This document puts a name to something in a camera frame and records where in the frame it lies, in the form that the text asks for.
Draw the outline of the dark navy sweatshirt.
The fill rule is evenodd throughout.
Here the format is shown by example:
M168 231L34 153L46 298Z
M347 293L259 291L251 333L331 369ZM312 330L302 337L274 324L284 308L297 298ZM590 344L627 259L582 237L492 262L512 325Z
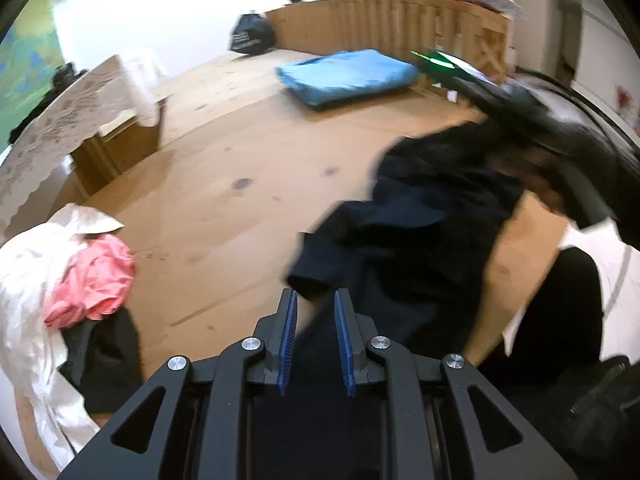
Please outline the dark navy sweatshirt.
M488 120L399 140L367 200L340 203L304 234L288 286L308 300L347 289L356 312L421 356L461 350L492 248L523 194L489 166L496 145Z

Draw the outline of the black garment on pile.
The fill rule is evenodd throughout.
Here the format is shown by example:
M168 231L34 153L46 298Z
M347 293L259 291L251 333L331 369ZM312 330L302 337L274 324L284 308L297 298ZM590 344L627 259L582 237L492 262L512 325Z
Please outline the black garment on pile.
M90 414L117 412L144 383L139 335L125 307L61 330L67 359L58 368Z

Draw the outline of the pink garment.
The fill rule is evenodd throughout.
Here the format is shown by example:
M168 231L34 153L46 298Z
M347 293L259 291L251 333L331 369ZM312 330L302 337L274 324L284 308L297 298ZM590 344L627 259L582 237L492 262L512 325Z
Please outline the pink garment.
M135 277L134 256L119 237L101 234L88 240L53 287L44 324L62 330L85 320L102 321L124 305Z

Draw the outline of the wooden slatted railing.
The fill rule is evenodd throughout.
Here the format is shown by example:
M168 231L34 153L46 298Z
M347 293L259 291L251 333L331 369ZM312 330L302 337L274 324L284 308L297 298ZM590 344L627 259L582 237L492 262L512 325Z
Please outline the wooden slatted railing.
M458 56L494 81L508 73L509 21L457 0L318 0L266 13L277 47L316 55L374 49L414 63L416 52Z

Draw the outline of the white garment pile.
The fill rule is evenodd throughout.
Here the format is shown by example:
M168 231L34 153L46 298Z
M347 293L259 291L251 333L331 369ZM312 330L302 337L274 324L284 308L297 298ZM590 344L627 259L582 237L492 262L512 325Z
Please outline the white garment pile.
M84 397L58 370L67 361L67 347L61 332L44 324L44 304L88 235L123 226L96 208L69 203L1 246L1 368L29 400L40 440L58 470L100 428Z

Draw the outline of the folded light blue garment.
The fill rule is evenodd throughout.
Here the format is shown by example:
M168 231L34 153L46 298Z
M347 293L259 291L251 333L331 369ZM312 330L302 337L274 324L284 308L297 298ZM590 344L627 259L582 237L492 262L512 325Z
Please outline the folded light blue garment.
M416 66L373 49L341 51L276 69L282 84L310 107L377 96L416 83Z

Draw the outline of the white lace tablecloth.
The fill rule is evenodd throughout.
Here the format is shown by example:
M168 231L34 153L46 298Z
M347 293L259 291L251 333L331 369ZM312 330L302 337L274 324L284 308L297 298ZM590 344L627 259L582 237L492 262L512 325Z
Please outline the white lace tablecloth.
M80 144L131 110L153 127L160 111L152 92L113 55L82 75L33 120L1 162L1 229L6 230L29 195Z

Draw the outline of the black drawstring sports bag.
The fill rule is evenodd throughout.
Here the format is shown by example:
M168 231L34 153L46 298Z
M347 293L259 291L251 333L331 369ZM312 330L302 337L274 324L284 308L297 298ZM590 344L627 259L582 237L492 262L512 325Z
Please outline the black drawstring sports bag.
M240 16L232 30L229 50L244 55L260 55L276 46L276 34L270 23L260 14Z

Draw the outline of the green abstract wall painting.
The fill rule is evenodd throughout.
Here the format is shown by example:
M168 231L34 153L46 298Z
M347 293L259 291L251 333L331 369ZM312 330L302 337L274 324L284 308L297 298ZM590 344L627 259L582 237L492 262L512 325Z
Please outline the green abstract wall painting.
M64 58L53 16L53 0L28 0L1 41L1 149L51 89Z

